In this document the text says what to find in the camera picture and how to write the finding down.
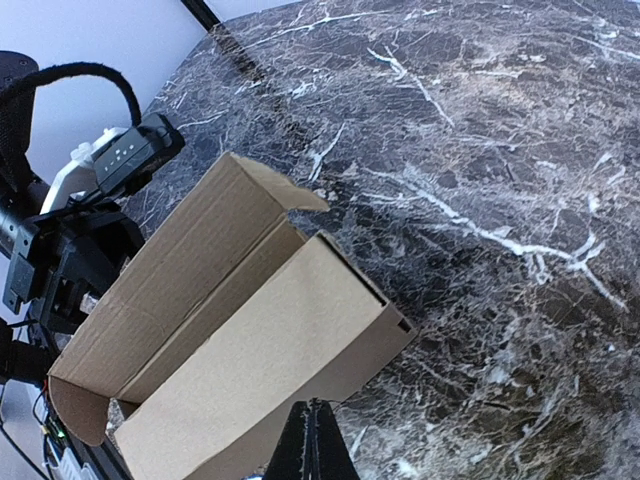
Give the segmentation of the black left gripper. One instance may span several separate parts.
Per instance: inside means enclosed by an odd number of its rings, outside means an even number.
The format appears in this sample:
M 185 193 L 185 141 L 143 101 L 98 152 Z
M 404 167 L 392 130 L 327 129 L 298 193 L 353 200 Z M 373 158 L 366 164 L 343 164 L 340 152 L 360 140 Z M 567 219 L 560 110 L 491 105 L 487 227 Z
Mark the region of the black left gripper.
M 125 262 L 144 245 L 138 225 L 115 209 L 50 212 L 2 229 L 2 253 L 10 260 L 2 301 L 50 331 L 73 334 L 87 318 L 83 298 L 100 298 Z

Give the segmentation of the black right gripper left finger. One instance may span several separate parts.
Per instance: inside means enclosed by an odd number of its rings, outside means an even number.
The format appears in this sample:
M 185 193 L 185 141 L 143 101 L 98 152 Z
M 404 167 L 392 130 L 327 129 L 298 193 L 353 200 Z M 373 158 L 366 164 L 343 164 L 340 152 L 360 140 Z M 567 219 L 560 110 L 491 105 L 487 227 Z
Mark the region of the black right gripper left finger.
M 303 480 L 311 475 L 312 409 L 308 401 L 292 405 L 265 480 Z

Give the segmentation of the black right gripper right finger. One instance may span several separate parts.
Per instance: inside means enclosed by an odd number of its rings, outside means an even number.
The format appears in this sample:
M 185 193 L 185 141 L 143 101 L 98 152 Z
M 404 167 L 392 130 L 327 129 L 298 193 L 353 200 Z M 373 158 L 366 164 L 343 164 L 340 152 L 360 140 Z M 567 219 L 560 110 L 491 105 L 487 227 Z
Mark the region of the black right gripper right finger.
M 330 404 L 310 404 L 310 478 L 359 480 Z

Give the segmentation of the brown cardboard paper box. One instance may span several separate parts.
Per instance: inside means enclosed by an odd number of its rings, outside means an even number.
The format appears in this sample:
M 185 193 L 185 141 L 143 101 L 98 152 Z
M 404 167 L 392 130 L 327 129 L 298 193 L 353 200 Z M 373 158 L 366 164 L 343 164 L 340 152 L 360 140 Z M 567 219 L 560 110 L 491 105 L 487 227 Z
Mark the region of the brown cardboard paper box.
M 326 233 L 292 210 L 327 202 L 223 154 L 102 296 L 48 374 L 81 441 L 116 442 L 136 479 L 240 479 L 271 457 L 291 406 L 343 401 L 414 326 Z

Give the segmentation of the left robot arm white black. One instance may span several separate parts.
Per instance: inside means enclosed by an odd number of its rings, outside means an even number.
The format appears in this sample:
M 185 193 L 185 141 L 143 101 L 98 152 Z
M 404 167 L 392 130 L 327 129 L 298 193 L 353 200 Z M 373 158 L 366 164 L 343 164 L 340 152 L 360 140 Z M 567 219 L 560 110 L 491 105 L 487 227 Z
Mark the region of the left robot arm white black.
M 26 324 L 50 334 L 75 333 L 88 316 L 83 297 L 104 294 L 143 244 L 139 227 L 96 191 L 88 202 L 65 198 L 41 210 L 50 188 L 26 158 L 35 92 L 83 75 L 114 83 L 140 125 L 139 102 L 120 72 L 91 62 L 40 69 L 26 55 L 1 54 L 1 254 L 10 261 L 2 301 L 13 313 L 27 305 Z

